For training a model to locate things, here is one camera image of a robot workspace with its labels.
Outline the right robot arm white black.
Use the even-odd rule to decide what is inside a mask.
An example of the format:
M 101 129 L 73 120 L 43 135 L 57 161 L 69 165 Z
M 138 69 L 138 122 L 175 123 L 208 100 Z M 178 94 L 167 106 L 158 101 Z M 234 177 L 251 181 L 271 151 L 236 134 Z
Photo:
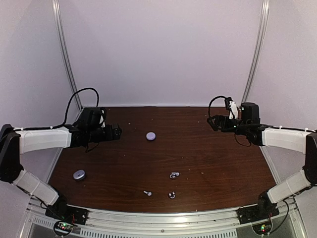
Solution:
M 260 109 L 255 103 L 244 102 L 240 107 L 230 98 L 224 98 L 228 115 L 208 115 L 207 123 L 214 131 L 243 135 L 248 142 L 260 147 L 276 147 L 305 155 L 304 166 L 282 183 L 259 196 L 254 215 L 264 219 L 276 204 L 291 195 L 297 195 L 317 184 L 317 132 L 262 124 Z

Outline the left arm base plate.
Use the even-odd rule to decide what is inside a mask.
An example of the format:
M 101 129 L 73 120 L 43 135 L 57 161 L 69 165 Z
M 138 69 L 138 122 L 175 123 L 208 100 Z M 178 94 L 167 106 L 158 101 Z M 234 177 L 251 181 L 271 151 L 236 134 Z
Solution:
M 65 221 L 70 224 L 85 225 L 88 218 L 88 210 L 73 206 L 67 206 L 66 211 L 63 214 L 58 214 L 56 211 L 53 210 L 51 206 L 49 206 L 45 211 L 45 215 L 54 219 Z

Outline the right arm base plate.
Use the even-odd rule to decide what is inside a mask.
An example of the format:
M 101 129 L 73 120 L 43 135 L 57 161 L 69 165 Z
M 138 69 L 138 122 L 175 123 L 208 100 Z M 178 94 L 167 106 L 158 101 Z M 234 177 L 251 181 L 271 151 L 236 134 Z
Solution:
M 253 223 L 260 220 L 268 219 L 269 217 L 274 217 L 279 215 L 278 208 L 273 208 L 270 211 L 260 211 L 258 205 L 244 207 L 240 206 L 237 210 L 237 216 L 240 224 Z

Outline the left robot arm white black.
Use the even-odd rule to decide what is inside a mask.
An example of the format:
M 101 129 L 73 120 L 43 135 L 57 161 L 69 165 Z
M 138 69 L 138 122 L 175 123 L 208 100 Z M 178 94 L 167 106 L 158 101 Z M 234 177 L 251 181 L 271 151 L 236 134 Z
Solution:
M 0 130 L 0 179 L 12 184 L 51 207 L 60 220 L 71 216 L 66 198 L 47 183 L 27 171 L 20 163 L 22 154 L 52 149 L 84 147 L 90 143 L 121 138 L 118 124 L 106 124 L 103 107 L 84 108 L 76 122 L 43 128 L 14 128 L 5 124 Z

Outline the grey-purple earbud charging case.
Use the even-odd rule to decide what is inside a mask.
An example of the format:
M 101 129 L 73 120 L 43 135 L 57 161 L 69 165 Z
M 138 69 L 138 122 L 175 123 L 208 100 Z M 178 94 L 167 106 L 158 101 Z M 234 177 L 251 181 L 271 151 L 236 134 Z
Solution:
M 84 170 L 77 170 L 74 174 L 73 174 L 73 179 L 75 181 L 81 181 L 86 177 L 86 172 Z

